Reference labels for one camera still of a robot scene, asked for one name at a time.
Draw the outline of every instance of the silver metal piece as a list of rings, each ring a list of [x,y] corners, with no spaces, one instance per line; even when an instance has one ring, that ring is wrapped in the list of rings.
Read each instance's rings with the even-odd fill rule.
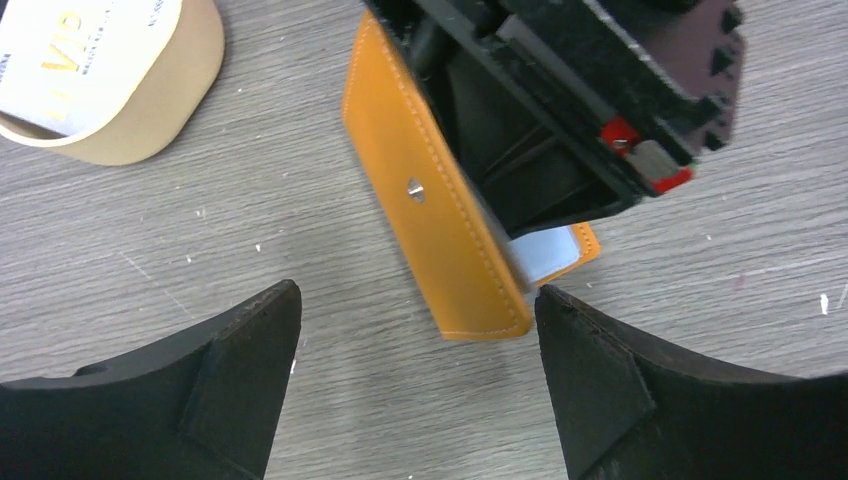
[[[655,140],[640,142],[625,160],[651,183],[673,177],[680,171],[674,158]]]
[[[409,183],[406,184],[406,193],[416,202],[424,203],[424,186],[418,180],[414,178],[409,179]]]

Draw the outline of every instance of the white speck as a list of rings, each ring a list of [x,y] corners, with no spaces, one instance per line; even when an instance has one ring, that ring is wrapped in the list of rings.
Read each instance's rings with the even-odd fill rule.
[[[836,309],[842,308],[842,303],[845,302],[845,297],[848,296],[848,283],[845,284],[845,288],[842,289],[842,295],[839,296],[839,303],[836,304]]]

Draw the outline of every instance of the beige tray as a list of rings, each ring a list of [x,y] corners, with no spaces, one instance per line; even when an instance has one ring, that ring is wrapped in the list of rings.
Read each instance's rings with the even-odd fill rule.
[[[127,165],[159,153],[183,129],[212,86],[224,57],[224,27],[214,0],[181,0],[170,40],[147,74],[128,83],[115,115],[99,128],[57,138],[0,114],[0,135],[98,165]]]

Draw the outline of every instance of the gray table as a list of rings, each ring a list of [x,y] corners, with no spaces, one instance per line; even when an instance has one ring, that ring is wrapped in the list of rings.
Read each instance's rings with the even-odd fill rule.
[[[848,3],[740,3],[733,147],[597,222],[601,257],[557,284],[724,360],[848,369]],[[290,277],[303,334],[268,478],[564,478],[535,333],[440,339],[345,136],[359,3],[220,4],[220,80],[157,159],[0,142],[0,380],[69,375]]]

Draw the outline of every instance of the metal rivet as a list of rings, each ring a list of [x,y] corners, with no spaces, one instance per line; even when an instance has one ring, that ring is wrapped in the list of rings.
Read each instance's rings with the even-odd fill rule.
[[[424,203],[424,187],[414,178],[409,179],[406,184],[406,193],[418,203]]]

